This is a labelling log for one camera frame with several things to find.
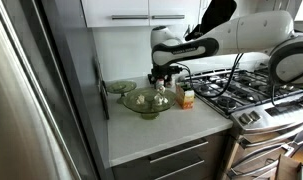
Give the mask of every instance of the black cable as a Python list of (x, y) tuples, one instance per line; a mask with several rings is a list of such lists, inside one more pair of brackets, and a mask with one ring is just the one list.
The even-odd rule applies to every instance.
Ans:
[(292, 82), (294, 82), (294, 81), (296, 81), (296, 80), (298, 80), (298, 79), (300, 79), (300, 78), (302, 78), (302, 77), (303, 77), (303, 73), (301, 73), (301, 74), (299, 74), (298, 76), (296, 76), (296, 77), (290, 79), (289, 81), (286, 81), (285, 83), (286, 83), (286, 84), (292, 83)]
[(176, 63), (176, 64), (179, 64), (179, 65), (181, 65), (181, 66), (184, 66), (184, 67), (186, 67), (186, 68), (188, 69), (189, 78), (190, 78), (190, 86), (191, 86), (191, 88), (194, 90), (194, 92), (195, 92), (198, 96), (205, 97), (205, 98), (215, 98), (215, 97), (221, 96), (221, 95), (222, 95), (223, 93), (225, 93), (225, 91), (229, 88), (230, 83), (231, 83), (232, 78), (233, 78), (233, 75), (234, 75), (234, 72), (235, 72), (235, 69), (236, 69), (236, 67), (237, 67), (237, 65), (238, 65), (238, 63), (239, 63), (239, 61), (241, 60), (242, 56), (243, 56), (243, 53), (238, 54), (238, 55), (236, 56), (236, 58), (235, 58), (235, 60), (234, 60), (233, 67), (232, 67), (232, 69), (231, 69), (231, 73), (230, 73), (230, 76), (229, 76), (229, 79), (228, 79), (227, 84), (225, 85), (225, 87), (223, 88), (223, 90), (222, 90), (221, 92), (219, 92), (218, 94), (213, 95), (213, 96), (205, 96), (205, 95), (199, 93), (197, 90), (195, 90), (194, 87), (193, 87), (193, 83), (192, 83), (190, 68), (189, 68), (188, 66), (184, 65), (184, 64), (181, 64), (181, 63)]
[(294, 105), (300, 105), (301, 103), (303, 103), (303, 96), (302, 96), (298, 100), (295, 100), (295, 101), (288, 101), (288, 102), (284, 102), (284, 103), (280, 103), (280, 104), (275, 104), (275, 102), (274, 102), (274, 89), (275, 89), (275, 85), (273, 84), (272, 85), (272, 90), (271, 90), (271, 102), (272, 102), (274, 107), (294, 106)]

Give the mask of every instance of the small bottle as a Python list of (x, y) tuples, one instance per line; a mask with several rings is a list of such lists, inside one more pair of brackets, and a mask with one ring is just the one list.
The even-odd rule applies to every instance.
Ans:
[(164, 86), (164, 79), (158, 79), (155, 84), (156, 89), (159, 89), (161, 86)]

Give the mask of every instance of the stainless steel oven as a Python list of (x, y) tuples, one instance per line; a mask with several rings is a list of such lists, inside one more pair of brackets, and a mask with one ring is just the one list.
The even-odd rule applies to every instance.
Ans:
[[(231, 84), (226, 91), (228, 79)], [(272, 88), (268, 69), (254, 72), (218, 69), (181, 77), (192, 82), (197, 97), (234, 122), (221, 179), (267, 178), (275, 173), (280, 154), (291, 156), (303, 143), (303, 104), (288, 103), (303, 98), (303, 87)], [(272, 104), (274, 90), (276, 104)]]
[(303, 105), (278, 108), (267, 103), (234, 112), (231, 119), (234, 127), (221, 179), (269, 178), (276, 172), (280, 154), (290, 157), (303, 144)]

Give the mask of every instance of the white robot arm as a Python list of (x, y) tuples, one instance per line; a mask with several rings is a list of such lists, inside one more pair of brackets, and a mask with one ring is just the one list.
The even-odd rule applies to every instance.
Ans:
[(257, 13), (223, 23), (200, 38), (182, 43), (168, 28), (151, 32), (152, 76), (179, 73), (172, 63), (210, 56), (262, 52), (270, 56), (274, 84), (303, 85), (303, 35), (295, 34), (286, 11)]

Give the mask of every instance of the stove knob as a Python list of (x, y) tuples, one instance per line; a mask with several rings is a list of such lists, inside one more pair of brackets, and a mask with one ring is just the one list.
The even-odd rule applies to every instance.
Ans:
[(243, 113), (239, 119), (243, 124), (249, 124), (253, 121), (252, 118), (246, 113)]
[(257, 121), (261, 119), (261, 116), (256, 111), (252, 111), (250, 113), (250, 117), (252, 118), (253, 121)]

